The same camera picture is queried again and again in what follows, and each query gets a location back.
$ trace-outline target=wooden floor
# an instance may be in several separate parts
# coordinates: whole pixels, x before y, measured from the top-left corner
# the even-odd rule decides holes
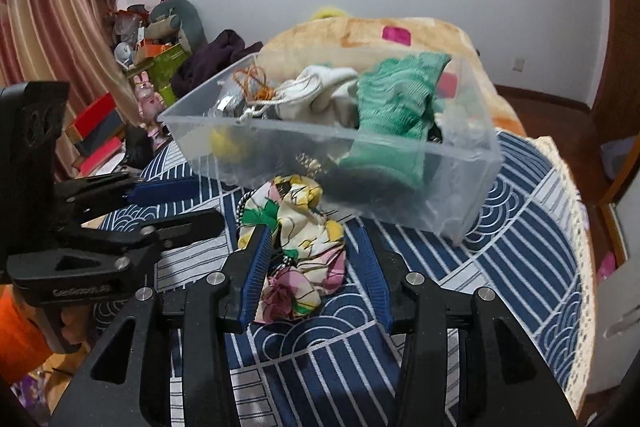
[[[560,155],[574,174],[575,184],[589,213],[597,269],[611,247],[595,207],[609,187],[609,181],[602,169],[593,123],[586,113],[576,108],[514,96],[505,98],[515,109],[528,136],[553,138]],[[610,390],[587,396],[580,412],[579,424],[585,425],[592,413],[602,410],[613,392]]]

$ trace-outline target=yellow ball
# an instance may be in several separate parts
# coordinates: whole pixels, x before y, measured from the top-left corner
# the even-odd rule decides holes
[[[214,129],[209,136],[211,152],[221,161],[238,163],[247,158],[248,151],[233,140],[228,130]]]

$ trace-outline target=dark purple clothing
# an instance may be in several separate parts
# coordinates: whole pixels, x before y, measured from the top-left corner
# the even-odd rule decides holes
[[[231,64],[261,49],[261,42],[245,48],[240,35],[233,30],[224,30],[180,65],[171,77],[171,88],[175,96],[181,98]]]

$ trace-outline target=electrical outlet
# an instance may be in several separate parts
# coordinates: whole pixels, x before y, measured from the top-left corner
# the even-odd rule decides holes
[[[516,58],[513,61],[513,71],[517,71],[518,73],[522,73],[524,69],[524,58]]]

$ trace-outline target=hand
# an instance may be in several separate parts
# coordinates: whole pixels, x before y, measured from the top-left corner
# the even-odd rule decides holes
[[[27,320],[38,326],[36,308],[29,306],[13,287],[7,288],[12,292],[15,307]],[[86,340],[91,316],[91,306],[74,306],[64,308],[60,312],[60,319],[65,324],[62,328],[62,336],[69,344],[80,344]]]
[[[60,312],[60,318],[65,323],[62,336],[69,344],[80,344],[86,340],[90,315],[91,306],[74,306]]]

